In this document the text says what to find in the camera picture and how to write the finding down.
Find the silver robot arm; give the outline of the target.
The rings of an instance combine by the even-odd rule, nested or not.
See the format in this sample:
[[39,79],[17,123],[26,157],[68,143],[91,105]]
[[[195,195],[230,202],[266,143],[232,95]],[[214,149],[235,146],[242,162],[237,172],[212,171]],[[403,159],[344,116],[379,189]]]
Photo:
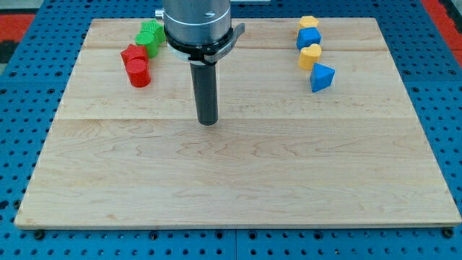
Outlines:
[[167,39],[188,46],[221,40],[231,28],[230,0],[163,0]]

